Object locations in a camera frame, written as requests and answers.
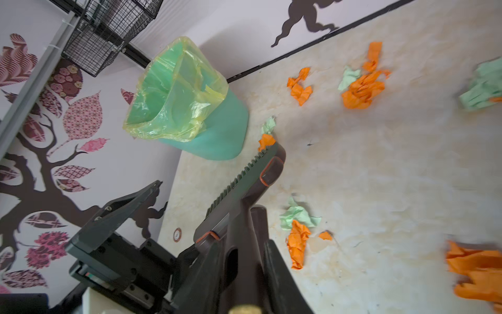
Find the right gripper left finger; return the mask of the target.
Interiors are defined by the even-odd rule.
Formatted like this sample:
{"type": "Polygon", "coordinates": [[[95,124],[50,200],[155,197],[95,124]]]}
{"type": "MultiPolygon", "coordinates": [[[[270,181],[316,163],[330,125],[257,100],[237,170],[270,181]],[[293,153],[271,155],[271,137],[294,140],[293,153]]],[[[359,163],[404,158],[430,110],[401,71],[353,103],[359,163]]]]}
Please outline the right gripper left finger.
{"type": "Polygon", "coordinates": [[[200,253],[195,245],[176,259],[171,305],[175,313],[218,313],[222,278],[222,244],[200,253]]]}

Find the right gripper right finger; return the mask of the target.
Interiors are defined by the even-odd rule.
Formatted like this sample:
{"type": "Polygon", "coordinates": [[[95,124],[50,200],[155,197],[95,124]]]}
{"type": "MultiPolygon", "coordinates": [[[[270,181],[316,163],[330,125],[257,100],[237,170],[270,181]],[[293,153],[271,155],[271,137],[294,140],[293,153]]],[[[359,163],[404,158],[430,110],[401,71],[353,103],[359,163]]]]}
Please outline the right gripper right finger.
{"type": "Polygon", "coordinates": [[[314,313],[303,298],[272,239],[268,239],[264,244],[264,270],[272,313],[314,313]]]}

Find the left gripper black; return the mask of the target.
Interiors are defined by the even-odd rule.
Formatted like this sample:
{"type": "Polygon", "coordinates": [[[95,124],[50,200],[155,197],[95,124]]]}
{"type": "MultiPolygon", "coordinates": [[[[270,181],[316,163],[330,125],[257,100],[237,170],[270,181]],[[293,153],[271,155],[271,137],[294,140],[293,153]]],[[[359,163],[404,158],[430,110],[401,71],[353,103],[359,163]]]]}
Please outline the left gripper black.
{"type": "Polygon", "coordinates": [[[136,247],[117,233],[150,206],[161,184],[106,203],[65,245],[77,259],[71,276],[129,310],[176,310],[173,299],[196,259],[194,246],[174,256],[151,238],[136,247]]]}

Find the dark brown hand broom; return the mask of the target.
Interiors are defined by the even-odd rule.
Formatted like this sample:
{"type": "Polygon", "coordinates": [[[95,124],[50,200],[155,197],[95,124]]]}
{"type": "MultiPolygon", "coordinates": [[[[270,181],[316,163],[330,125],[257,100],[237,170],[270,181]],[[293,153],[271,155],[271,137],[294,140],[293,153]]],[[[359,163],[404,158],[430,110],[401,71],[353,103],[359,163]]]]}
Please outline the dark brown hand broom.
{"type": "Polygon", "coordinates": [[[279,143],[259,152],[211,204],[195,231],[195,248],[202,255],[212,244],[220,246],[217,313],[229,313],[236,306],[267,307],[262,262],[268,238],[266,210],[254,206],[281,176],[285,160],[286,151],[279,143]]]}

